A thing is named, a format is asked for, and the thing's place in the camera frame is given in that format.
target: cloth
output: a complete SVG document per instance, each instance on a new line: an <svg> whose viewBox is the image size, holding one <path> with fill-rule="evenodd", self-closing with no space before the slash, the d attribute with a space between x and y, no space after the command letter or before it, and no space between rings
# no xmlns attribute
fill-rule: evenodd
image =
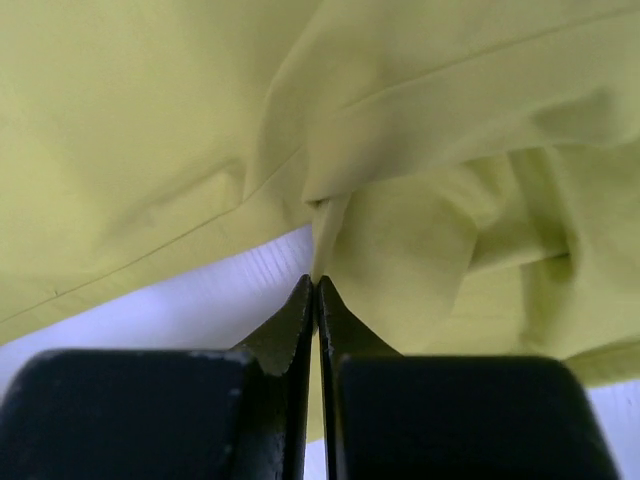
<svg viewBox="0 0 640 480"><path fill-rule="evenodd" d="M0 343L313 222L406 353L640 375L640 2L0 1Z"/></svg>

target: white surface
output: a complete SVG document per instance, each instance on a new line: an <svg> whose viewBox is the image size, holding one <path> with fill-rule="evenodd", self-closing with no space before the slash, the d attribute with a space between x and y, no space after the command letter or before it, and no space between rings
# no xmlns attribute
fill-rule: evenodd
<svg viewBox="0 0 640 480"><path fill-rule="evenodd" d="M311 261L303 228L236 257L143 288L0 347L0 396L35 353L58 347L228 348L284 302ZM590 398L625 480L640 479L640 382ZM309 444L305 477L324 479L324 445Z"/></svg>

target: seam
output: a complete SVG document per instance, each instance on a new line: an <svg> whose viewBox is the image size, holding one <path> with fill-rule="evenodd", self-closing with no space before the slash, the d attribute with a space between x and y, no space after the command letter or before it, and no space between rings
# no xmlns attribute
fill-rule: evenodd
<svg viewBox="0 0 640 480"><path fill-rule="evenodd" d="M583 353L579 353L572 357L567 358L565 361L570 365L589 365L593 363L595 359L614 356L614 355L624 355L629 351L637 350L640 347L640 336L636 336L629 340L625 340L624 342L613 343L609 345L604 345L602 347L598 347L593 350L589 350Z"/></svg>
<svg viewBox="0 0 640 480"><path fill-rule="evenodd" d="M346 113L347 110L351 110L351 109L356 109L359 106L361 106L362 104L366 104L369 103L370 101L376 100L378 97L382 97L387 93L392 92L393 90L400 90L404 87L408 87L411 84L418 84L420 83L422 80L430 77L431 75L443 72L445 70L451 69L451 68L455 68L458 65L462 65L464 63L470 62L470 61L474 61L474 60L480 60L483 57L489 56L489 55L493 55L495 53L499 53L501 51L507 50L511 47L515 47L518 45L524 45L526 43L535 41L535 40L539 40L545 37L549 37L552 36L554 34L560 33L560 32L567 32L567 31L571 31L571 30L575 30L575 29L579 29L582 27L586 27L601 21L608 21L608 20L613 20L615 18L618 17L624 17L627 15L633 15L635 13L640 12L640 6L634 6L634 7L629 7L629 8L622 8L619 10L614 10L612 12L607 12L604 13L602 15L599 15L597 17L590 17L587 19L583 19L581 21L578 21L576 23L570 23L570 24L566 24L566 25L562 25L562 26L558 26L558 27L553 27L547 30L543 30L541 32L537 32L535 34L531 34L529 36L526 37L521 37L515 40L511 40L505 43L501 43L498 45L492 45L490 47L487 47L484 50L480 50L479 52L475 52L471 55L453 60L449 63L445 63L439 67L436 67L433 70L430 70L428 72L424 72L421 74L418 74L415 77L412 78L406 78L404 80L400 80L392 85L389 85L387 87L382 88L381 90L378 90L374 93L368 94L362 98L359 98L357 100L353 100L347 104L345 104L343 107L341 107L339 110L336 111L337 115Z"/></svg>
<svg viewBox="0 0 640 480"><path fill-rule="evenodd" d="M249 201L249 199L251 199L251 197L253 197L255 194L257 194L258 192L260 192L260 191L263 189L263 187L264 187L264 186L269 182L269 180L271 180L271 178L272 178L272 177L274 177L274 176L275 176L275 175L276 175L280 170L282 170L282 169L284 168L284 166L285 166L285 165L287 165L287 164L289 163L289 161L290 161L293 157L295 157L295 156L296 156L296 154L300 151L300 149L301 149L301 148L302 148L302 147L298 147L298 148L297 148L297 149L296 149L296 150L295 150L295 151L294 151L294 152L293 152L293 153L292 153L292 154L291 154L291 155L290 155L290 156L289 156L289 157L288 157L284 162L282 162L282 163L278 166L278 168L276 168L276 169L275 169L275 170L274 170L274 171L273 171L273 172L272 172L272 173L267 177L267 179L266 179L266 180L265 180L265 181L264 181L264 182L263 182L263 183L262 183L258 188L256 188L253 192L251 192L251 194L250 194L247 198L243 199L243 200L242 200L238 205L236 205L236 206L234 206L234 207L232 207L232 208L230 208L230 209L228 209L228 210L225 210L225 211L224 211L224 212L222 212L222 213L219 213L219 214L217 214L217 215L214 215L213 217L211 217L211 218L209 218L209 219L205 220L204 222L202 222L202 223L200 223L200 224L196 225L195 227L193 227L193 228L191 228L191 229L187 230L186 232L181 233L181 234L180 234L180 235L178 235L177 237L174 237L174 238L172 238L171 240L169 240L169 241L167 241L167 242L163 243L163 244L162 244L162 245L160 245L159 247L156 247L156 248L154 248L154 249L150 250L149 252L147 252L147 253L145 253L144 255L142 255L142 256L140 256L140 257L136 258L135 260L131 260L130 262L126 263L125 265L123 265L123 266L121 266L121 267L118 267L118 268L116 268L116 269L114 269L114 270L111 270L109 273L105 273L104 275L102 275L102 276L100 276L100 277L98 277L98 278L95 278L95 279L93 279L93 280L90 280L90 281L88 281L88 282L85 282L85 283L83 283L83 284L81 284L81 285L78 285L78 286L76 286L76 287L70 288L69 290L66 290L66 291L64 291L64 292L62 292L62 293L60 293L60 294L58 294L58 295L55 295L55 296L53 296L53 297L49 297L49 298L47 298L46 300L43 300L43 301L41 301L41 302L36 303L35 305L32 305L32 306L30 306L30 307L28 307L28 308L25 308L25 309L23 309L23 310L20 310L20 311L19 311L19 312L17 312L17 313L11 314L10 316L5 317L5 318L1 319L1 320L0 320L0 324L2 324L2 323L4 323L4 322L8 322L9 320L11 320L11 319L13 319L13 318L15 318L15 317L18 317L18 316L20 316L20 315L22 315L22 314L24 314L24 313L27 313L27 312L29 312L29 311L33 310L34 308L38 308L39 306L44 305L45 303L48 303L48 302L50 302L50 301L52 301L52 300L55 300L55 299L58 299L58 298L64 297L65 295L68 295L68 294L70 294L70 293L73 293L73 292L75 292L75 291L77 291L77 290L80 290L81 288L84 288L84 287L86 287L86 286L89 286L89 285L91 285L91 284L94 284L94 283L96 283L96 282L99 282L99 281L101 281L101 280L104 280L105 278L107 278L107 277L109 277L109 276L111 276L111 275L113 275L113 274L116 274L116 273L118 273L118 272L120 272L120 271L122 271L122 270L125 270L125 269L129 268L130 266L132 266L132 265L134 265L134 264L136 264L136 263L138 263L138 262L140 262L140 261L144 260L145 258L150 257L150 256L151 256L151 255L153 255L154 253L156 253L156 252L158 252L158 251L160 251L160 250L162 250L162 249L164 249L164 248L167 248L167 247L168 247L168 246L170 246L171 244L173 244L173 243L175 243L175 242L177 242L177 241L179 241L179 240L181 240L181 239L183 239L183 238L185 238L185 237L187 237L187 236L191 235L191 234L192 234L193 232L195 232L196 230L199 230L199 229L201 229L201 228L203 228L203 227L206 227L206 226L207 226L208 224L210 224L211 222L214 222L214 221L216 221L217 219L219 219L219 218L221 218L221 217L223 217L223 216L225 216L225 215L228 215L228 214L230 214L230 213L233 213L233 212L234 212L234 211L236 211L238 208L240 208L243 204L245 204L246 202L248 202L248 201Z"/></svg>

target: yellow fabric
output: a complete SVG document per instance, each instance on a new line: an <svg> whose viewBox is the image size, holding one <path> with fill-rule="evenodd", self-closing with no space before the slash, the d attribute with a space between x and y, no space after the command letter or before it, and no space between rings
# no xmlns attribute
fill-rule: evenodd
<svg viewBox="0 0 640 480"><path fill-rule="evenodd" d="M313 220L407 353L640 374L640 2L0 0L0 343Z"/></svg>

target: stitching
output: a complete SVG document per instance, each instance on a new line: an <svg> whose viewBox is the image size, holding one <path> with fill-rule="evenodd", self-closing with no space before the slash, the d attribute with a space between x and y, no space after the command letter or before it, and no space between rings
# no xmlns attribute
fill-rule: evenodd
<svg viewBox="0 0 640 480"><path fill-rule="evenodd" d="M296 156L296 154L300 151L300 149L301 149L301 148L302 148L302 147L298 147L298 148L295 150L295 152L293 152L293 153L292 153L292 154L291 154L291 155L290 155L290 156L289 156L289 157L288 157L284 162L282 162L282 163L278 166L278 168L276 168L276 169L273 171L273 173L271 173L271 174L267 177L267 179L266 179L266 180L265 180L265 181L264 181L264 182L263 182L263 183L262 183L258 188L256 188L253 192L251 192L251 194L250 194L247 198L245 198L242 202L240 202L240 203L239 203L238 205L236 205L235 207L230 208L229 210L226 210L226 211L224 211L224 212L222 212L222 213L219 213L219 214L217 214L217 215L215 215L215 216L213 216L213 217L211 217L211 218L209 218L209 219L205 220L204 222L200 223L199 225L196 225L195 227L191 228L190 230L187 230L186 232L181 233L181 234L180 234L180 235L178 235L177 237L172 238L171 240L167 241L166 243L163 243L162 245L160 245L159 247L156 247L156 248L154 248L154 249L150 250L149 252L145 253L145 254L144 254L144 255L142 255L141 257L138 257L138 258L136 258L135 260L131 260L131 261L130 261L130 262L128 262L127 264L125 264L125 265L123 265L123 266L121 266L121 267L118 267L118 268L116 268L116 269L114 269L114 270L110 271L109 273L106 273L106 274L104 274L104 275L102 275L102 276L100 276L100 277L98 277L98 278L95 278L95 279L90 280L90 281L88 281L88 282L85 282L85 283L83 283L83 284L81 284L81 285L78 285L78 286L76 286L76 287L73 287L73 288L71 288L71 289L69 289L69 290L66 290L65 292L59 293L58 295L54 295L53 297L50 297L50 298L48 298L48 299L46 299L46 300L43 300L43 301L41 301L41 302L38 302L38 303L36 303L35 305L32 305L32 306L30 306L30 307L28 307L28 308L25 308L25 309L23 309L23 310L21 310L21 311L19 311L19 312L17 312L17 313L14 313L14 314L12 314L12 315L10 315L10 316L6 317L6 318L3 318L2 320L0 320L0 324L2 324L2 323L4 323L4 322L8 322L9 320L11 320L11 319L13 319L13 318L15 318L15 317L18 317L18 316L20 316L20 315L22 315L22 314L24 314L24 313L27 313L27 312L29 312L29 311L33 310L34 308L38 308L39 306L44 305L45 303L48 303L48 302L50 302L50 301L52 301L52 300L55 300L55 299L58 299L58 298L62 298L62 297L64 297L65 295L67 295L67 294L69 294L69 293L73 293L73 292L75 292L76 290L80 290L81 288L84 288L84 287L89 286L89 285L91 285L91 284L93 284L93 283L99 282L99 281L101 281L101 280L104 280L105 278L107 278L107 277L109 277L109 276L111 276L111 275L114 275L114 274L116 274L116 273L118 273L118 272L120 272L120 271L122 271L122 270L125 270L125 269L129 268L130 266L132 266L132 265L134 265L134 264L136 264L136 263L138 263L138 262L140 262L140 261L144 260L145 258L150 257L150 256L151 256L151 255L153 255L154 253L156 253L156 252L158 252L158 251L160 251L160 250L162 250L162 249L164 249L164 248L166 248L166 247L170 246L171 244L173 244L173 243L177 242L178 240L181 240L181 239L183 239L183 238L187 237L188 235L191 235L191 234L192 234L193 232L195 232L196 230L199 230L199 229L201 229L201 228L203 228L203 227L207 226L207 225L208 225L208 224L210 224L211 222L214 222L214 221L216 221L217 219L219 219L219 218L221 218L221 217L223 217L223 216L225 216L225 215L227 215L227 214L229 214L229 213L233 213L233 212L234 212L234 211L236 211L238 208L240 208L244 203L248 202L248 201L249 201L249 199L250 199L251 197L253 197L256 193L260 192L260 191L263 189L263 187L264 187L264 186L269 182L269 180L271 180L271 178L272 178L272 177L274 177L274 176L275 176L275 175L276 175L280 170L282 170L282 168L283 168L285 165L287 165L287 164L289 163L289 161L290 161L293 157L295 157L295 156Z"/></svg>
<svg viewBox="0 0 640 480"><path fill-rule="evenodd" d="M571 30L576 30L579 29L581 27L586 27L595 23L598 23L600 21L608 21L608 20L612 20L618 17L624 17L627 15L632 15L634 13L638 13L640 12L640 6L634 6L634 7L629 7L629 8L623 8L620 10L614 10L612 12L607 12L605 14L599 15L597 17L591 17L591 18L587 18L584 20L581 20L579 22L576 23L572 23L572 24L568 24L568 25L562 25L562 26L558 26L558 27L553 27L550 28L548 30L544 30L532 35L529 35L527 37L522 37L522 38L518 38L509 42L505 42L502 44L498 44L498 45L492 45L491 47L488 47L484 50L480 50L478 52L472 53L471 55L468 55L466 57L463 58L459 58L457 60L453 60L449 63L446 63L444 65L441 65L437 68L435 68L434 70L425 72L425 73L421 73L419 75L417 75L416 77L413 78L407 78L404 80L400 80L397 83L394 83L393 85L389 85L387 87L384 87L381 90L378 90L377 92L368 94L360 99L357 100L353 100L347 104L345 104L342 108L340 108L336 114L341 115L344 113L347 113L347 110L355 110L357 109L359 106L361 106L362 104L366 104L369 103L373 100L379 99L379 97L384 96L387 93L392 92L393 90L400 90L402 88L408 87L411 84L419 84L422 80L428 78L431 75L443 72L445 70L454 68L458 65L462 65L464 63L473 61L473 60L479 60L483 57L495 54L495 53L499 53L503 50L507 50L511 47L515 47L518 45L524 45L526 43L529 43L531 41L535 41L535 40L539 40L548 36L552 36L554 34L560 33L560 32L568 32Z"/></svg>

